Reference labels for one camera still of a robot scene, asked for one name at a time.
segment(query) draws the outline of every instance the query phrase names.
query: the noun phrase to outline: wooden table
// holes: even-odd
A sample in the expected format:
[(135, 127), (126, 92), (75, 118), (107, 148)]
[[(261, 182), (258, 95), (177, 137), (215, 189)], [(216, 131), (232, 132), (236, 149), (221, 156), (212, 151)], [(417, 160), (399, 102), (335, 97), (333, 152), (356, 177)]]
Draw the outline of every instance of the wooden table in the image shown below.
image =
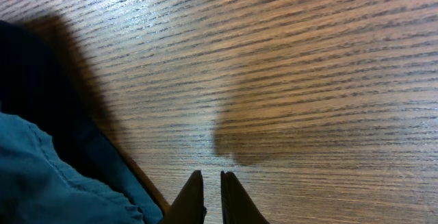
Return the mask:
[(165, 208), (200, 169), (221, 223), (224, 170), (271, 223), (438, 222), (438, 0), (0, 0), (0, 19), (65, 39)]

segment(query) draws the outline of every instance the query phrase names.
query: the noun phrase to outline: brown wood grain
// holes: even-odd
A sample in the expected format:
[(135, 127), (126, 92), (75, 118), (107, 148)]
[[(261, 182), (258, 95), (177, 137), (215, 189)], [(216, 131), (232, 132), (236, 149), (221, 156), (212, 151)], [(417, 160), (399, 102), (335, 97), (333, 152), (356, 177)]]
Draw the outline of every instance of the brown wood grain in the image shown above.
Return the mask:
[(438, 223), (438, 0), (0, 0), (0, 19), (66, 28), (100, 127), (168, 203), (202, 170), (206, 223), (221, 170), (271, 223)]

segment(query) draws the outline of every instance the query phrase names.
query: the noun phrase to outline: wooden surface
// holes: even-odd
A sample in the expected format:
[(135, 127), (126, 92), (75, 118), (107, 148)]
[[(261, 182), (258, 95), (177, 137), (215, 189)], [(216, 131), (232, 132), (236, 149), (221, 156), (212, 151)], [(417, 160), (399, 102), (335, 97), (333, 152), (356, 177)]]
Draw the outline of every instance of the wooden surface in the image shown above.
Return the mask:
[(271, 223), (438, 223), (438, 0), (0, 0), (0, 19), (58, 28), (168, 203), (202, 170), (206, 223), (221, 170)]

